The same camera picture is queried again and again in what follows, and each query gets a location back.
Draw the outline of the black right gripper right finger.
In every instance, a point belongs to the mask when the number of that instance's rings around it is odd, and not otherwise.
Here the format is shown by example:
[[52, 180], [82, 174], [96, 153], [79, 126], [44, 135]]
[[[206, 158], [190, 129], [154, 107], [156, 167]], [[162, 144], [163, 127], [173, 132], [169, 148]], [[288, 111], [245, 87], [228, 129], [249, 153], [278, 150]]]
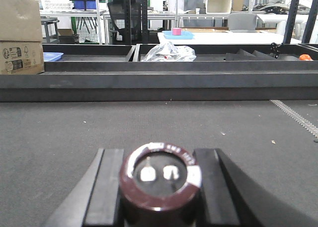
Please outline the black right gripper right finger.
[[195, 149], [202, 171], [197, 227], [316, 227], [317, 220], [265, 190], [221, 149]]

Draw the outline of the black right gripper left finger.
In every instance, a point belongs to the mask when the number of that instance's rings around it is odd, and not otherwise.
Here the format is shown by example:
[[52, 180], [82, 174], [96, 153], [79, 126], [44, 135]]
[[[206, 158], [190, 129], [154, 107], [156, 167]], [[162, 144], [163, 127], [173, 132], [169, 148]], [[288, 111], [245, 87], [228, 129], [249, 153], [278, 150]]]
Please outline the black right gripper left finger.
[[123, 149], [98, 149], [91, 165], [44, 227], [123, 227], [119, 171]]

